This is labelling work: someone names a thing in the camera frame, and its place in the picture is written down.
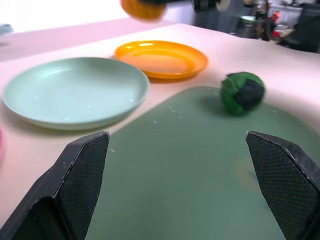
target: plate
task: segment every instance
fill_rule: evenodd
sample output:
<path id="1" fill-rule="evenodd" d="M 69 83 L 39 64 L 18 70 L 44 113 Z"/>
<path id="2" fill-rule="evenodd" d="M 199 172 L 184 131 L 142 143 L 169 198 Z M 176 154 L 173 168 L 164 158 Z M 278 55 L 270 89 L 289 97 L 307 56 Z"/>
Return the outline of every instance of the plate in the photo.
<path id="1" fill-rule="evenodd" d="M 253 24 L 256 20 L 256 17 L 255 16 L 242 16 L 241 19 L 245 24 Z"/>
<path id="2" fill-rule="evenodd" d="M 121 120 L 149 90 L 147 76 L 108 58 L 80 57 L 45 63 L 15 77 L 5 105 L 23 119 L 59 130 L 98 128 Z"/>
<path id="3" fill-rule="evenodd" d="M 5 133 L 3 128 L 0 126 L 0 162 L 2 161 L 5 153 Z"/>
<path id="4" fill-rule="evenodd" d="M 190 78 L 208 65 L 201 51 L 169 41 L 129 42 L 116 49 L 115 57 L 156 79 Z"/>

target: light green plate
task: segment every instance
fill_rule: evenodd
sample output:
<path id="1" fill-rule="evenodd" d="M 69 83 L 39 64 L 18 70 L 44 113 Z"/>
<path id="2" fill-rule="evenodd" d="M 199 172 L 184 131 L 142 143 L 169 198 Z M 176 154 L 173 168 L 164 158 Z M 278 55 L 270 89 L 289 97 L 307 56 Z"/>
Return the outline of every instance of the light green plate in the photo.
<path id="1" fill-rule="evenodd" d="M 5 88 L 5 105 L 41 127 L 84 130 L 111 124 L 146 98 L 149 80 L 113 59 L 82 57 L 31 68 Z"/>

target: white wall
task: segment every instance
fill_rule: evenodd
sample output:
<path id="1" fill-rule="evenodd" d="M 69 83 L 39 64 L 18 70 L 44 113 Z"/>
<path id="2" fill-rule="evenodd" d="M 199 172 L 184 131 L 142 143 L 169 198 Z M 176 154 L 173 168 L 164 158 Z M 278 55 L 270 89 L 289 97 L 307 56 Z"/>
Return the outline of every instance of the white wall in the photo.
<path id="1" fill-rule="evenodd" d="M 187 2 L 171 5 L 164 19 L 191 24 L 193 8 Z M 0 24 L 15 32 L 50 29 L 127 18 L 119 0 L 0 0 Z"/>

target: table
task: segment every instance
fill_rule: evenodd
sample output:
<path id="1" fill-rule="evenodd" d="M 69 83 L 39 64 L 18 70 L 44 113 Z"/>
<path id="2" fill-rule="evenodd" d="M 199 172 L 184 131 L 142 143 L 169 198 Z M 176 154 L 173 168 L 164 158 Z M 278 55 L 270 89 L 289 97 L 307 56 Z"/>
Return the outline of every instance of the table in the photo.
<path id="1" fill-rule="evenodd" d="M 118 23 L 109 22 L 105 26 L 114 29 L 119 27 Z M 87 36 L 86 42 L 80 42 L 79 35 L 73 40 L 56 36 L 51 41 L 46 39 L 43 32 L 7 36 L 4 42 L 8 45 L 0 48 L 1 91 L 13 76 L 34 65 L 80 56 L 111 57 L 117 46 L 129 41 L 174 41 L 206 53 L 210 60 L 208 68 L 188 81 L 153 83 L 147 99 L 131 116 L 105 130 L 115 133 L 178 92 L 197 86 L 219 87 L 226 74 L 248 71 L 265 81 L 268 88 L 267 103 L 303 118 L 320 133 L 320 55 L 184 24 L 160 22 L 152 26 L 130 19 L 121 20 L 121 23 L 121 36 L 111 35 L 110 39 L 106 39 L 108 36 L 100 32 L 101 28 L 97 30 L 94 24 L 91 25 L 92 34 L 97 35 Z M 69 31 L 77 33 L 73 28 L 69 28 Z M 55 36 L 54 31 L 50 34 L 51 38 Z M 0 105 L 0 123 L 6 132 L 7 145 L 5 158 L 0 165 L 2 226 L 35 180 L 54 164 L 64 147 L 98 130 L 68 132 L 43 129 L 20 120 L 8 112 L 3 104 Z"/>

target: orange plate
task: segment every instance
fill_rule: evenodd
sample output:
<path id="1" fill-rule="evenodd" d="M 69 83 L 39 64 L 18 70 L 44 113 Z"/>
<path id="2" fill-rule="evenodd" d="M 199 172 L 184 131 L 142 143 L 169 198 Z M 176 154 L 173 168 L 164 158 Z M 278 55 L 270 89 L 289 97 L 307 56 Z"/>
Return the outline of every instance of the orange plate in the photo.
<path id="1" fill-rule="evenodd" d="M 118 47 L 115 57 L 156 79 L 190 78 L 208 65 L 208 58 L 199 50 L 169 41 L 126 43 Z"/>

